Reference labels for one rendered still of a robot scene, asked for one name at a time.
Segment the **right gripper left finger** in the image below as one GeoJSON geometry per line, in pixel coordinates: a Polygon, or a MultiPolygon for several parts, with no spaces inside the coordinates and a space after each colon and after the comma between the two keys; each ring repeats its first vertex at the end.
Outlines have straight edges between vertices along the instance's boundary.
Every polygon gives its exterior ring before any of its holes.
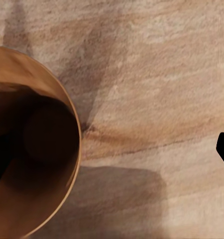
{"type": "Polygon", "coordinates": [[[18,151],[13,132],[0,135],[0,179],[18,151]]]}

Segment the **trash can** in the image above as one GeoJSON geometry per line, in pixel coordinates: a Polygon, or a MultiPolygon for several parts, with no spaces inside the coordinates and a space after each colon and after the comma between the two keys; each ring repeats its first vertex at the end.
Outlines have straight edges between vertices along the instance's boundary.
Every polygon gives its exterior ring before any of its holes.
{"type": "Polygon", "coordinates": [[[82,135],[58,78],[20,51],[0,46],[0,135],[18,151],[0,179],[0,239],[23,239],[47,223],[76,180],[82,135]]]}

